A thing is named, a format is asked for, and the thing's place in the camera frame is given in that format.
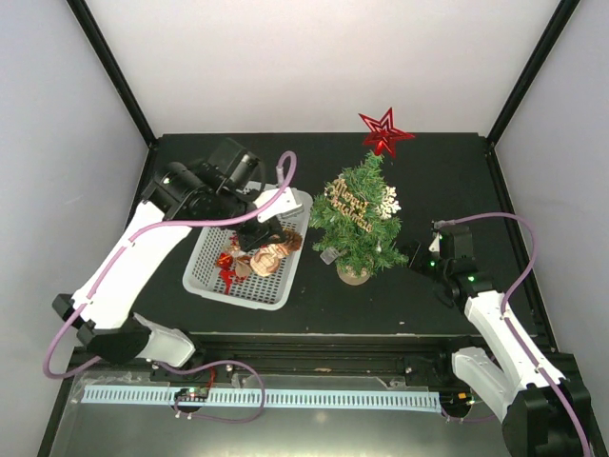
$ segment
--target brown pot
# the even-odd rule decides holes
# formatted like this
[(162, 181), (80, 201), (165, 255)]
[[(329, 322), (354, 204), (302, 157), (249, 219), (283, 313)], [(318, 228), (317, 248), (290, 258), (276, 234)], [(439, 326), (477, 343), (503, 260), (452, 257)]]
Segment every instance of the brown pot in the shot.
[(356, 275), (351, 267), (347, 267), (346, 270), (343, 271), (336, 266), (336, 271), (339, 273), (339, 278), (350, 286), (359, 286), (370, 279), (370, 273), (368, 273), (365, 269), (360, 272), (360, 275)]

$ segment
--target gray plastic basket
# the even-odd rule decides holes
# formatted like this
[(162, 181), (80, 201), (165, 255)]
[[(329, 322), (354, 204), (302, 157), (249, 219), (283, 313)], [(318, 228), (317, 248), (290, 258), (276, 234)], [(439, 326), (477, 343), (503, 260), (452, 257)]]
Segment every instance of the gray plastic basket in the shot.
[[(250, 185), (257, 189), (255, 183)], [(292, 188), (303, 202), (304, 211), (288, 218), (279, 217), (282, 227), (298, 231), (303, 240), (306, 235), (308, 218), (313, 199), (300, 190)], [(242, 283), (234, 282), (228, 294), (224, 294), (226, 284), (220, 277), (220, 269), (215, 266), (224, 246), (230, 242), (233, 230), (202, 228), (199, 240), (190, 255), (182, 283), (185, 289), (204, 298), (225, 302), (238, 307), (275, 310), (285, 305), (292, 288), (296, 267), (301, 258), (301, 249), (288, 255), (274, 274), (263, 278), (251, 273)]]

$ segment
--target red star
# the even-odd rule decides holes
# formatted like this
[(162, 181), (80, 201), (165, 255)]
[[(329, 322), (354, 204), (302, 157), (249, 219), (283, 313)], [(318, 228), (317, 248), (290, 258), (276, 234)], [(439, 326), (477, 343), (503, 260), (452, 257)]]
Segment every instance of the red star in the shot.
[(370, 129), (370, 133), (365, 137), (365, 145), (376, 145), (374, 153), (381, 155), (383, 149), (387, 149), (391, 157), (396, 158), (396, 142), (400, 140), (410, 140), (415, 137), (412, 133), (406, 133), (393, 127), (393, 108), (390, 108), (380, 121), (360, 114), (360, 117)]

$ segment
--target robotic arm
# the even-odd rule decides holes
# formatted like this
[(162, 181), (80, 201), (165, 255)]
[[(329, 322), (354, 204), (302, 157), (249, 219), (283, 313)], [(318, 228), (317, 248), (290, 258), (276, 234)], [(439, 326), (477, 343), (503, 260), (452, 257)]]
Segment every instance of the robotic arm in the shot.
[[(73, 295), (60, 294), (53, 302), (64, 320), (86, 304), (72, 325), (89, 352), (113, 364), (145, 358), (181, 367), (190, 359), (195, 346), (182, 331), (150, 322), (131, 307), (152, 273), (190, 233), (191, 227), (180, 221), (239, 221), (226, 228), (236, 231), (244, 251), (285, 239), (275, 216), (295, 214), (303, 206), (287, 186), (278, 198), (276, 189), (246, 191), (261, 165), (251, 152), (226, 139), (207, 161), (190, 167), (174, 162), (156, 173), (104, 263)], [(253, 211), (257, 217), (246, 216)]]
[(589, 428), (590, 394), (544, 357), (492, 278), (478, 270), (469, 228), (436, 225), (428, 251), (418, 242), (407, 250), (410, 268), (443, 285), (445, 299), (476, 326), (496, 357), (501, 368), (483, 349), (462, 348), (452, 355), (452, 369), (499, 418), (510, 453), (589, 456), (581, 436)]

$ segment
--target christmas tree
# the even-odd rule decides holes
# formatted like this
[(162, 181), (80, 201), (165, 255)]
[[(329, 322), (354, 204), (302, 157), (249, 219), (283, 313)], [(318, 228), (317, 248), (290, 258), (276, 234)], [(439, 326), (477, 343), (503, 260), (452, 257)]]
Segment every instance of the christmas tree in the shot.
[(394, 239), (402, 223), (393, 214), (400, 209), (395, 188), (381, 173), (383, 157), (370, 152), (365, 160), (326, 183), (315, 197), (309, 225), (324, 229), (322, 241), (313, 248), (335, 249), (338, 269), (356, 276), (374, 275), (379, 269), (406, 263)]

